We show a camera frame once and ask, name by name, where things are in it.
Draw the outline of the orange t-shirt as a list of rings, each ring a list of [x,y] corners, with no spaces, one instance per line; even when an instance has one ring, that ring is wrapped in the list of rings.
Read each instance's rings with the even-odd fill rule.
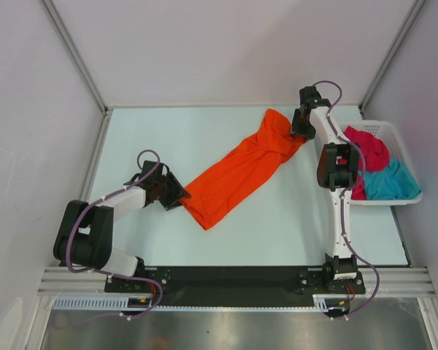
[[[305,142],[303,136],[291,134],[286,116],[267,109],[255,133],[187,185],[191,196],[181,204],[203,230],[209,230],[265,184]]]

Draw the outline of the red t-shirt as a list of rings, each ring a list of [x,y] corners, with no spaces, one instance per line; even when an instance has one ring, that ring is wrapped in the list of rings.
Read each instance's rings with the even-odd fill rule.
[[[351,126],[346,127],[344,135],[359,146],[366,163],[364,181],[353,190],[351,198],[355,201],[373,200],[376,193],[375,176],[380,175],[391,161],[388,148],[371,133]]]

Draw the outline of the white plastic laundry basket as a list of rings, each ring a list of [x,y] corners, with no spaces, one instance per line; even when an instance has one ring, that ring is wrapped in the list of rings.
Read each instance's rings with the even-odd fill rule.
[[[351,202],[359,206],[403,206],[420,202],[422,189],[396,128],[389,122],[365,120],[340,125],[366,161],[362,184]]]

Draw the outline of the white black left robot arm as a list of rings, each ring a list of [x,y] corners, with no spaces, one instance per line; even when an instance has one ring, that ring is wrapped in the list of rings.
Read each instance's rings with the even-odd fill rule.
[[[190,196],[166,164],[146,160],[121,189],[95,204],[79,200],[67,204],[53,256],[69,269],[79,265],[116,275],[129,290],[139,291],[147,282],[144,260],[114,247],[114,224],[156,201],[168,211]]]

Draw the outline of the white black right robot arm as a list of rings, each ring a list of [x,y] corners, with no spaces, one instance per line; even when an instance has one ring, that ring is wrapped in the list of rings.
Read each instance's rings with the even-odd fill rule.
[[[316,179],[328,207],[330,238],[321,272],[317,276],[304,273],[301,286],[329,294],[364,294],[364,280],[350,237],[350,199],[357,186],[360,152],[344,139],[331,116],[331,102],[321,96],[316,85],[303,87],[299,99],[291,135],[304,141],[315,140],[320,145]]]

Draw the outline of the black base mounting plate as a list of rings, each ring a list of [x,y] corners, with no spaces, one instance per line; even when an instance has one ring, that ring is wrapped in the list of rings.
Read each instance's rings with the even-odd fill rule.
[[[301,286],[309,272],[317,276],[322,267],[242,266],[147,267],[147,278],[158,282],[164,292],[161,306],[281,308],[312,304],[314,288]]]

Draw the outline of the teal t-shirt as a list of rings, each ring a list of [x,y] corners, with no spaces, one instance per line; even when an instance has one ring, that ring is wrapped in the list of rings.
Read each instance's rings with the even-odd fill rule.
[[[381,171],[364,174],[364,181],[354,189],[355,201],[405,201],[421,194],[421,188],[409,169],[395,158]]]

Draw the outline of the aluminium frame rail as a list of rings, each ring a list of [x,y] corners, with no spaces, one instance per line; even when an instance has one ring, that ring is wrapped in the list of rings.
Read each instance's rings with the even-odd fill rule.
[[[362,267],[354,280],[331,281],[320,268],[278,267],[150,267],[148,281],[129,281],[100,273],[72,273],[63,267],[46,268],[38,293],[41,295],[139,294],[159,283],[165,293],[186,287],[232,289],[277,289],[301,294],[355,292],[379,297],[433,297],[435,289],[426,268],[387,267],[373,271]]]

